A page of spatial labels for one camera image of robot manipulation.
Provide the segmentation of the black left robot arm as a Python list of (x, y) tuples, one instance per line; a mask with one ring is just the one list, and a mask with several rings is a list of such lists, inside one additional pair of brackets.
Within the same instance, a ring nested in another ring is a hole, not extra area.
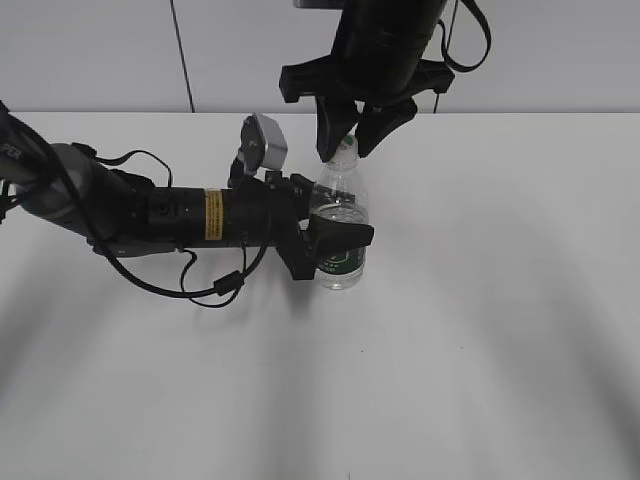
[(186, 249), (276, 249), (295, 280), (311, 280), (321, 261), (373, 240), (365, 220), (311, 212), (314, 184), (281, 172), (287, 146), (277, 122), (245, 118), (224, 189), (157, 186), (81, 143), (50, 144), (7, 108), (1, 110), (1, 178), (14, 206), (72, 231), (99, 255), (134, 258)]

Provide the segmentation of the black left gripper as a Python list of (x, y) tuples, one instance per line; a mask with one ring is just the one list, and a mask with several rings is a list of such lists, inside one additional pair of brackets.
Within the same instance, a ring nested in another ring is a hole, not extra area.
[[(316, 272), (312, 258), (365, 248), (373, 241), (372, 225), (339, 222), (316, 214), (310, 217), (309, 204), (316, 197), (329, 203), (355, 203), (356, 196), (299, 173), (286, 177), (280, 171), (268, 171), (263, 180), (237, 173), (230, 176), (228, 187), (227, 242), (258, 249), (246, 275), (257, 269), (272, 247), (292, 279), (312, 280)], [(300, 222), (307, 219), (305, 234)]]

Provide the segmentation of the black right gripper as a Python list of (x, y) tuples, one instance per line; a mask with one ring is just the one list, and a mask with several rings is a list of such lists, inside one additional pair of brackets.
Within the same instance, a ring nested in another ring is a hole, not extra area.
[[(279, 88), (285, 102), (316, 96), (316, 150), (322, 162), (333, 158), (357, 124), (358, 155), (367, 157), (415, 117), (418, 107), (410, 97), (448, 91), (452, 69), (424, 60), (425, 47), (420, 37), (340, 30), (328, 55), (282, 68)], [(384, 107), (365, 104), (360, 114), (355, 100)]]

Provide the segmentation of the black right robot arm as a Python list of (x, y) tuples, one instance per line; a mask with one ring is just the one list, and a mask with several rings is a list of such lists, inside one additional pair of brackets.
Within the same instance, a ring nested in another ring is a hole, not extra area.
[(282, 68), (287, 103), (316, 102), (316, 149), (328, 162), (355, 134), (360, 157), (417, 114), (421, 92), (445, 92), (454, 79), (442, 62), (423, 59), (442, 1), (347, 1), (329, 54)]

